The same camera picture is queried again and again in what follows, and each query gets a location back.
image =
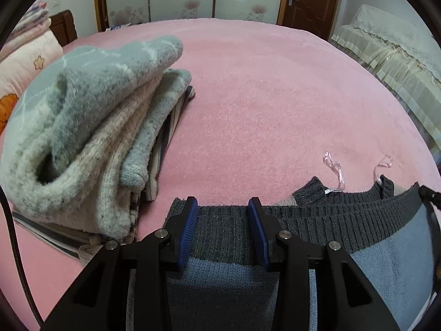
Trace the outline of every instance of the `wooden headboard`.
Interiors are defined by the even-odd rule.
[[[66,46],[78,38],[72,12],[65,10],[50,17],[52,20],[50,29],[61,46]]]

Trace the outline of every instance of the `pink plush bedspread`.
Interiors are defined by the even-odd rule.
[[[155,22],[78,39],[115,48],[172,34],[184,43],[174,67],[188,69],[196,97],[168,148],[155,202],[141,212],[139,237],[162,226],[175,197],[200,205],[271,204],[314,175],[337,178],[323,164],[326,151],[341,163],[346,191],[372,186],[385,155],[384,174],[404,187],[415,181],[441,191],[429,150],[392,94],[355,61],[316,36],[256,22],[215,19]],[[81,271],[73,259],[17,227],[30,288],[46,317]],[[3,217],[0,287],[30,328],[36,323],[21,290]]]

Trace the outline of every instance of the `striped fabric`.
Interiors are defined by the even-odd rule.
[[[171,141],[171,137],[176,130],[182,110],[187,102],[196,95],[195,89],[189,86],[185,93],[178,99],[177,104],[172,109],[165,120],[156,138],[149,161],[149,179],[146,188],[141,194],[132,193],[130,204],[131,230],[124,242],[129,244],[136,240],[138,226],[138,212],[140,206],[148,201],[155,200],[158,184],[157,177],[160,171],[165,151]],[[60,225],[41,223],[32,221],[20,213],[13,211],[12,216],[16,223],[23,226],[39,239],[59,250],[63,254],[87,262],[101,247],[110,239],[106,236],[83,232]]]

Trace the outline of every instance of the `brown wooden door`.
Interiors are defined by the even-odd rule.
[[[287,0],[283,26],[328,39],[337,0]]]

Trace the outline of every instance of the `metal screw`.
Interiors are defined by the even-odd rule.
[[[115,250],[117,246],[118,242],[116,242],[115,240],[110,240],[106,243],[107,250]]]
[[[159,239],[164,239],[168,235],[168,231],[165,229],[158,229],[155,231],[155,236]]]
[[[290,238],[291,238],[292,234],[291,234],[291,232],[288,231],[288,230],[282,230],[282,231],[279,231],[279,236],[280,236],[282,239],[287,240],[287,239],[290,239]]]
[[[335,251],[340,250],[341,245],[338,241],[330,241],[329,242],[329,247]]]

